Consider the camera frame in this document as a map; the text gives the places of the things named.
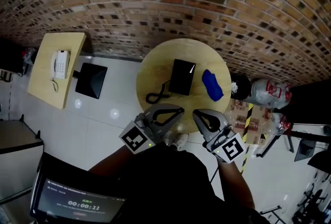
round wooden table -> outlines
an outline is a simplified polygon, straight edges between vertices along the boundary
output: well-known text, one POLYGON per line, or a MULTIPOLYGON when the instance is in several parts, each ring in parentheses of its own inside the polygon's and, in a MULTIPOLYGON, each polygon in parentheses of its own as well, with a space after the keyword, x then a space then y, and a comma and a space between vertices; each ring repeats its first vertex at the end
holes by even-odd
MULTIPOLYGON (((173 127, 173 131, 196 132, 198 128, 192 117, 194 109, 212 109, 222 113, 227 109, 231 97, 230 73, 222 57, 202 42, 193 39, 174 39, 159 44, 146 55, 137 76, 137 96, 144 111, 151 106, 146 102, 146 95, 159 94, 162 84, 170 80, 175 58, 196 63, 190 95, 173 93, 170 98, 161 98, 159 103, 171 103, 184 108, 184 116, 173 127), (206 69, 215 74, 223 90, 223 97, 216 102, 209 97, 202 82, 202 74, 206 69)), ((170 94, 168 87, 169 83, 163 94, 170 94)))

cardboard box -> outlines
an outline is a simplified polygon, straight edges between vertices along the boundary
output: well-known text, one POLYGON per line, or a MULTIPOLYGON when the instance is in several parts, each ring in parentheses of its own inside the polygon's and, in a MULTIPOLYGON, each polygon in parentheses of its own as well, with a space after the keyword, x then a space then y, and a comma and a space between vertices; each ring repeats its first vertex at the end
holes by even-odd
MULTIPOLYGON (((244 134, 245 123, 248 113, 249 103, 231 99, 224 115, 233 126, 236 133, 244 134)), ((271 110, 262 106, 254 105, 252 116, 248 126, 247 141, 248 144, 258 144, 263 146, 266 139, 262 135, 266 129, 266 122, 270 119, 271 110)))

blue cloth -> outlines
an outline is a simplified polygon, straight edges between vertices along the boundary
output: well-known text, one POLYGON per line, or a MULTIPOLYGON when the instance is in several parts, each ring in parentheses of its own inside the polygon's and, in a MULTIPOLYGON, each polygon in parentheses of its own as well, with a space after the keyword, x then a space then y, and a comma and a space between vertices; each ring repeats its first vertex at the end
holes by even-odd
POLYGON ((209 70, 205 70, 202 74, 202 82, 206 86, 208 95, 213 101, 218 101, 222 98, 223 91, 218 85, 215 74, 212 74, 209 70))

timer display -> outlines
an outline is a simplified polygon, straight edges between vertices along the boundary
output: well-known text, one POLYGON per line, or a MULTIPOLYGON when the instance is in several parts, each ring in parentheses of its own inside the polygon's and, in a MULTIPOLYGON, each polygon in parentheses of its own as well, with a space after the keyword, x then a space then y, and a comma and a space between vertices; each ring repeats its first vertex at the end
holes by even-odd
POLYGON ((89 222, 110 222, 125 199, 78 190, 46 179, 38 209, 49 216, 89 222))

wooden table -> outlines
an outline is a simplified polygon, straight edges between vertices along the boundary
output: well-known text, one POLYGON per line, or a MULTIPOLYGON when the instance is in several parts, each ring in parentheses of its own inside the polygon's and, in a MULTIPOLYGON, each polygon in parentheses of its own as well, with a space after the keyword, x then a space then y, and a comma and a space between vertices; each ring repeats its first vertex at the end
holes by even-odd
POLYGON ((45 34, 32 69, 28 92, 56 108, 63 109, 66 106, 74 66, 85 38, 85 33, 45 34), (69 51, 70 61, 67 78, 64 80, 56 79, 58 83, 58 92, 56 93, 53 83, 50 81, 50 65, 52 55, 57 50, 69 51))
POLYGON ((194 109, 213 109, 224 112, 231 97, 231 77, 227 65, 222 57, 210 46, 193 39, 174 39, 164 42, 152 49, 142 62, 137 76, 137 96, 143 110, 151 104, 146 102, 146 95, 159 93, 162 84, 171 78, 175 58, 196 63, 190 95, 173 93, 170 98, 162 98, 159 103, 171 103, 185 109, 184 116, 174 126, 173 130, 180 133, 198 131, 193 121, 194 109), (214 102, 207 93, 202 82, 203 72, 209 69, 216 75, 224 96, 214 102))

